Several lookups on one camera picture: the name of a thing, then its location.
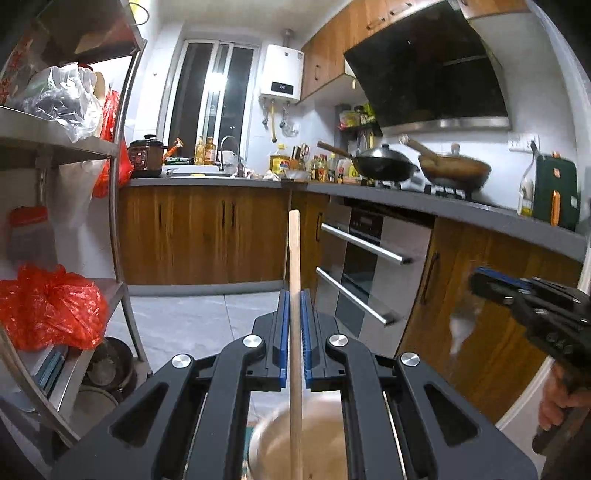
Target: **power socket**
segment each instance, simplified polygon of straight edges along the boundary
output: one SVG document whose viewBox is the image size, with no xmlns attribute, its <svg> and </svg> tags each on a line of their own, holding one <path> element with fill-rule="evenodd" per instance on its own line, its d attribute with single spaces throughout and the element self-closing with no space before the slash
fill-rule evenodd
<svg viewBox="0 0 591 480">
<path fill-rule="evenodd" d="M 532 153 L 531 142 L 534 141 L 538 150 L 540 150 L 540 136 L 538 134 L 519 134 L 509 132 L 508 147 L 512 152 Z"/>
</svg>

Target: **wooden stick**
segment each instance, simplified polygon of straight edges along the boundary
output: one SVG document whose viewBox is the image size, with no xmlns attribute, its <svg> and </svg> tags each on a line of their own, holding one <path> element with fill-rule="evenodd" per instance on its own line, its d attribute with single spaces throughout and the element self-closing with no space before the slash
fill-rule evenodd
<svg viewBox="0 0 591 480">
<path fill-rule="evenodd" d="M 300 322 L 300 211 L 290 211 L 290 453 L 291 480 L 303 480 Z"/>
</svg>

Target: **upper cabinet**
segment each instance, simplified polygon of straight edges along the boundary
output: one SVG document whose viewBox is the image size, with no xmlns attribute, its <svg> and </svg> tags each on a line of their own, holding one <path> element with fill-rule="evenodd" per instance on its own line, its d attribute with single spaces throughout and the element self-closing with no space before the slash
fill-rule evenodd
<svg viewBox="0 0 591 480">
<path fill-rule="evenodd" d="M 527 12 L 525 0 L 458 0 L 468 20 L 488 15 Z"/>
<path fill-rule="evenodd" d="M 345 73 L 343 54 L 417 10 L 446 0 L 353 0 L 304 45 L 304 100 Z M 525 0 L 457 0 L 467 19 L 527 11 Z"/>
</svg>

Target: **scissors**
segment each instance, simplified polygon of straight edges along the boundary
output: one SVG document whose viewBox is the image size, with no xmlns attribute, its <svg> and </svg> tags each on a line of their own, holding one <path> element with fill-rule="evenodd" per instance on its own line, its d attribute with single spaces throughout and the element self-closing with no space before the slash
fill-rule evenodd
<svg viewBox="0 0 591 480">
<path fill-rule="evenodd" d="M 302 143 L 300 148 L 301 148 L 302 160 L 305 161 L 307 159 L 308 155 L 310 155 L 310 147 L 308 146 L 308 144 Z"/>
</svg>

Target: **cooking pan with food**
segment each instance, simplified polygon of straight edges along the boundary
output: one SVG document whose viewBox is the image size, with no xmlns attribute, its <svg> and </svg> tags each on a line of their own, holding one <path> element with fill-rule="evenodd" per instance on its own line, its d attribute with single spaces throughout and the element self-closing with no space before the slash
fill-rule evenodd
<svg viewBox="0 0 591 480">
<path fill-rule="evenodd" d="M 400 152 L 390 150 L 388 144 L 372 148 L 360 155 L 351 155 L 341 148 L 324 142 L 318 142 L 317 145 L 329 152 L 350 158 L 359 174 L 368 179 L 406 181 L 418 171 L 418 167 L 414 163 Z"/>
<path fill-rule="evenodd" d="M 435 185 L 471 193 L 480 190 L 491 174 L 489 164 L 460 155 L 459 144 L 452 145 L 451 154 L 437 154 L 408 135 L 401 135 L 400 143 L 421 154 L 418 158 L 421 170 Z"/>
</svg>

